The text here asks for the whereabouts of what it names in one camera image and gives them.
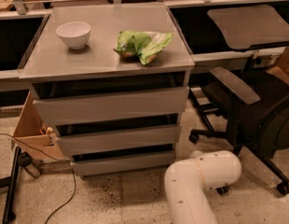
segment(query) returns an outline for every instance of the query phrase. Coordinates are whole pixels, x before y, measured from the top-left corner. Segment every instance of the black office chair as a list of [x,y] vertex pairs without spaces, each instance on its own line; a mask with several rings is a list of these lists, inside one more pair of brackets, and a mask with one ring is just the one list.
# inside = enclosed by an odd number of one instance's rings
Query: black office chair
[[288,194],[289,179],[271,159],[277,150],[289,148],[289,86],[265,71],[248,71],[239,78],[216,67],[210,74],[214,82],[202,91],[217,108],[213,112],[227,118],[227,129],[192,130],[190,141],[196,143],[200,134],[226,138],[237,155],[242,147],[248,147],[282,180],[278,191]]

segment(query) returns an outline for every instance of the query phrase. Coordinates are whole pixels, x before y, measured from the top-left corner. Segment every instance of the chair seat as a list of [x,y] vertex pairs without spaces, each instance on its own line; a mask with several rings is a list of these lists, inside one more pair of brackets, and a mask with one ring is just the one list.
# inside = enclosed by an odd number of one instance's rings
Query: chair seat
[[[253,140],[257,134],[260,121],[268,110],[289,94],[289,86],[264,71],[250,71],[241,76],[260,96],[261,100],[252,105],[242,105],[240,110],[239,129],[245,139]],[[218,81],[202,88],[206,97],[224,114],[230,114],[233,106],[229,93],[221,87]]]

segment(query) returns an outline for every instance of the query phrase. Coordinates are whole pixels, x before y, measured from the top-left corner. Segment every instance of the floor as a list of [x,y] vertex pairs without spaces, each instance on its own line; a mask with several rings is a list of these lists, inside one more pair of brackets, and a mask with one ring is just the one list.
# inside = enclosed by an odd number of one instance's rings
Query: floor
[[[3,108],[0,114],[0,133],[13,134],[21,106]],[[216,129],[223,129],[225,121],[213,118]],[[201,137],[196,145],[188,141],[192,128],[202,127],[190,101],[182,116],[182,132],[176,147],[176,159],[189,157],[193,150],[203,152],[231,149],[224,140]],[[0,135],[0,178],[9,175],[13,152],[11,140]],[[276,190],[280,182],[247,149],[240,154],[242,174],[230,186],[228,194],[216,190],[205,191],[219,224],[289,224],[289,195]],[[274,160],[289,177],[289,149],[280,151]],[[96,224],[169,224],[171,214],[164,191],[166,167],[121,174],[99,175],[81,180],[75,177],[69,162],[42,165],[43,174],[33,178],[20,168],[14,202],[16,219],[12,224],[46,223],[49,215],[60,205],[71,202],[56,212],[48,223]],[[6,189],[0,189],[0,223],[6,201]]]

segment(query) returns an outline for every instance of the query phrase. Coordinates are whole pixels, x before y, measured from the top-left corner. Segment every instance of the chair armrest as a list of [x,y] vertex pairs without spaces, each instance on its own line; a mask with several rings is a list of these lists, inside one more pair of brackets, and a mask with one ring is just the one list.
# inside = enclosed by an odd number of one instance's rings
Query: chair armrest
[[241,101],[251,105],[260,100],[255,91],[239,77],[227,69],[218,66],[210,70],[210,73],[228,90],[235,94]]

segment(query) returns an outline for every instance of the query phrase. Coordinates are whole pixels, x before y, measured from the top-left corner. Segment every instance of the drawer front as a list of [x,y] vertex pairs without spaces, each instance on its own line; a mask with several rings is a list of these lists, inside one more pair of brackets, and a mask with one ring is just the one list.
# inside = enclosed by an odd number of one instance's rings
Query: drawer front
[[185,110],[188,87],[35,100],[48,126],[130,119]]
[[77,175],[100,175],[128,170],[165,166],[174,163],[173,150],[147,153],[143,155],[117,157],[99,161],[71,162],[71,167]]
[[175,144],[179,141],[181,127],[167,125],[117,132],[88,133],[58,137],[57,143],[66,156],[106,152],[134,147]]

